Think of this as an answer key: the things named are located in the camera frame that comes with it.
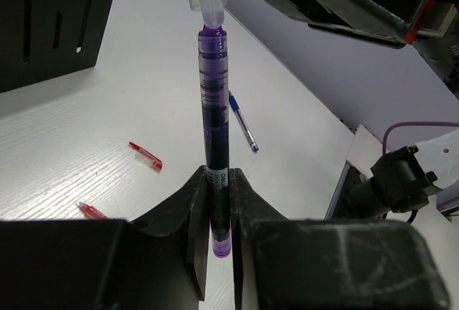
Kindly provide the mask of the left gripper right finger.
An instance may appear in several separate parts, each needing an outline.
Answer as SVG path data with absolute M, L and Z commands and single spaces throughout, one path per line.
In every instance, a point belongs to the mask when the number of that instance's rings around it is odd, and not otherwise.
M 396 220 L 289 220 L 229 173 L 237 309 L 449 309 L 426 240 Z

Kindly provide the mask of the purple ink pen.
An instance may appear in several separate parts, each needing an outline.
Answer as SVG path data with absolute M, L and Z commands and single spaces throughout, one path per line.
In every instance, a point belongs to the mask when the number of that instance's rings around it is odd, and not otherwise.
M 212 250 L 218 258 L 226 258 L 232 247 L 226 31 L 204 25 L 198 33 L 198 53 Z

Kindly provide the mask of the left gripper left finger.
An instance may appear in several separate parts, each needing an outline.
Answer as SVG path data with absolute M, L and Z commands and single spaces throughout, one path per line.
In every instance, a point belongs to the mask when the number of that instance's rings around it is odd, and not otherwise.
M 208 246 L 204 167 L 133 221 L 3 221 L 1 307 L 197 309 Z

